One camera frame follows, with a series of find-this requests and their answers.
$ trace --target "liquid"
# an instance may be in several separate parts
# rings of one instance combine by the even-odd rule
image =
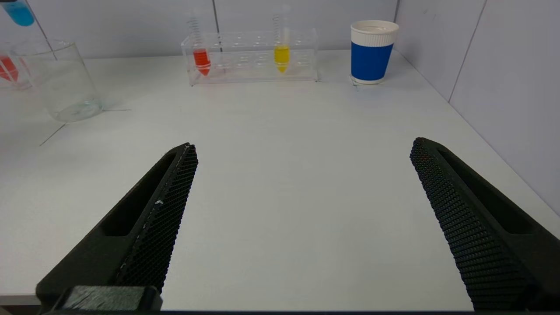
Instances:
[[[0,56],[0,77],[5,78],[8,81],[17,82],[20,76],[16,65],[13,64],[12,59],[8,56]]]
[[[290,63],[290,47],[288,45],[279,45],[274,47],[274,62],[276,69],[284,73]]]
[[[204,76],[207,76],[208,73],[210,72],[210,59],[208,59],[208,53],[206,52],[206,49],[204,48],[200,48],[200,49],[195,49],[193,51],[193,56],[194,56],[194,64],[197,65],[197,69],[198,71],[200,71],[200,73],[202,73]]]
[[[33,14],[29,11],[29,8],[23,0],[18,0],[16,2],[4,2],[2,7],[12,20],[21,26],[29,26],[35,22]]]
[[[61,122],[77,122],[101,113],[103,106],[98,99],[88,99],[72,104],[56,113],[56,120]]]

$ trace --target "white table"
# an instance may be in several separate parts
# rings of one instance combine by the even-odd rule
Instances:
[[[560,218],[394,52],[359,91],[348,51],[320,53],[322,82],[197,85],[182,57],[86,62],[108,109],[51,121],[3,92],[0,305],[36,283],[169,149],[200,164],[163,309],[468,310],[444,235],[409,160],[446,145],[557,237]]]

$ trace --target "blue liquid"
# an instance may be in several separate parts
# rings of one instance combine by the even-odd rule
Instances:
[[[12,20],[21,26],[29,26],[35,22],[33,14],[29,11],[29,8],[23,0],[17,0],[16,2],[4,2],[2,7]]]

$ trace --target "blue paper cup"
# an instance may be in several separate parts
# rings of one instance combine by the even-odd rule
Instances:
[[[383,82],[399,25],[387,21],[359,21],[352,29],[352,79],[359,84]]]

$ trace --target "white wall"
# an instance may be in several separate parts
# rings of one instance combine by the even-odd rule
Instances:
[[[397,0],[216,0],[220,30],[272,29],[272,8],[286,2],[292,5],[294,27],[318,29],[321,49],[347,49],[352,22],[372,18],[392,21]],[[185,13],[190,8],[202,16],[203,31],[216,31],[212,0],[29,3],[47,37],[76,40],[85,58],[179,55],[179,45],[188,33]],[[3,10],[0,27],[0,43],[31,37],[30,29],[15,26]]]
[[[395,47],[560,215],[558,16],[558,0],[401,0]]]
[[[401,0],[398,50],[449,101],[484,0]]]
[[[37,23],[27,27],[19,26],[12,21],[4,9],[0,8],[0,50],[8,48],[8,43],[33,38],[43,38],[43,33],[41,33]]]
[[[395,18],[396,0],[216,0],[220,31],[272,30],[274,6],[287,3],[294,28],[315,27],[319,49],[350,49],[350,24]]]
[[[212,0],[29,0],[49,38],[76,40],[84,58],[179,55],[186,13],[216,31]]]
[[[560,215],[558,16],[558,0],[488,0],[450,103]]]

